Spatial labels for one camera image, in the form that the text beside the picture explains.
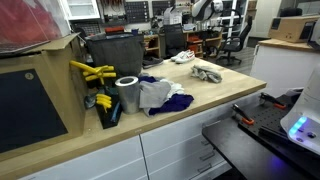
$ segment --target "white wall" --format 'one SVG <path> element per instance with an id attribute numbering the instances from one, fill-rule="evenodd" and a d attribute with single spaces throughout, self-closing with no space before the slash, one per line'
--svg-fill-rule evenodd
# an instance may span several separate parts
<path id="1" fill-rule="evenodd" d="M 277 17 L 281 0 L 258 0 L 257 14 L 252 22 L 250 37 L 268 38 L 269 28 L 274 17 Z"/>

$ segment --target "office chair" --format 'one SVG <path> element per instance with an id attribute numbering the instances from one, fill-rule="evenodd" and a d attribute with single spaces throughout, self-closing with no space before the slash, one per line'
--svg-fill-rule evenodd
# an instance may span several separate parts
<path id="1" fill-rule="evenodd" d="M 302 9 L 300 8 L 284 8 L 280 12 L 280 17 L 289 17 L 289 16 L 301 16 Z"/>
<path id="2" fill-rule="evenodd" d="M 176 56 L 179 52 L 186 50 L 186 40 L 181 24 L 164 25 L 163 30 L 166 41 L 167 58 Z"/>
<path id="3" fill-rule="evenodd" d="M 218 59 L 216 59 L 216 62 L 227 59 L 227 65 L 232 65 L 234 61 L 239 61 L 239 64 L 241 64 L 242 60 L 236 58 L 235 56 L 231 56 L 231 52 L 239 52 L 243 49 L 244 41 L 251 30 L 251 26 L 252 16 L 248 16 L 247 26 L 243 29 L 240 35 L 228 37 L 225 42 L 219 47 L 218 54 L 220 51 L 224 51 L 224 53 L 228 53 L 228 56 L 220 56 Z"/>

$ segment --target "floor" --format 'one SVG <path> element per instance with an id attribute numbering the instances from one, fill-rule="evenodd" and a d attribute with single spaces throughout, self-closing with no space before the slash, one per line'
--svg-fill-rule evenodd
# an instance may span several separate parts
<path id="1" fill-rule="evenodd" d="M 238 64 L 238 62 L 235 62 L 231 66 L 227 66 L 227 60 L 219 61 L 218 63 L 216 63 L 216 58 L 209 58 L 208 61 L 249 76 L 252 68 L 252 62 L 254 59 L 253 52 L 254 48 L 246 47 L 240 52 L 232 53 L 232 56 L 235 56 L 236 58 L 242 60 L 242 63 L 240 65 Z"/>

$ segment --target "workbench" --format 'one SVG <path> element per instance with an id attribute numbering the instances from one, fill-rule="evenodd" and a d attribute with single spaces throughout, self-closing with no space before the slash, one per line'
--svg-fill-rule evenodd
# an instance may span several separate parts
<path id="1" fill-rule="evenodd" d="M 277 39 L 259 41 L 250 76 L 267 82 L 265 92 L 278 97 L 290 88 L 304 87 L 320 52 L 307 43 Z"/>
<path id="2" fill-rule="evenodd" d="M 193 65 L 207 65 L 217 69 L 222 75 L 222 82 L 214 84 L 190 77 Z M 181 119 L 209 112 L 214 107 L 254 93 L 266 86 L 266 83 L 261 80 L 198 58 L 181 65 L 165 61 L 163 65 L 143 70 L 143 72 L 155 77 L 166 77 L 182 84 L 185 93 L 192 95 L 195 100 L 184 111 L 157 114 L 151 118 L 142 111 L 133 115 L 122 114 L 118 126 L 109 129 L 102 129 L 96 109 L 87 110 L 81 136 L 1 161 L 0 179 L 20 178 L 69 160 L 72 161 L 73 158 L 84 157 L 88 153 L 92 154 L 101 148 L 121 143 Z"/>

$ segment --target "red fabric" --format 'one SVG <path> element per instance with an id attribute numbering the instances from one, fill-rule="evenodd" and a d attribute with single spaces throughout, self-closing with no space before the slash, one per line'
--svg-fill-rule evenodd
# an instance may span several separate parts
<path id="1" fill-rule="evenodd" d="M 32 42 L 61 37 L 51 13 L 34 0 L 28 6 L 23 0 L 0 0 L 0 42 Z"/>

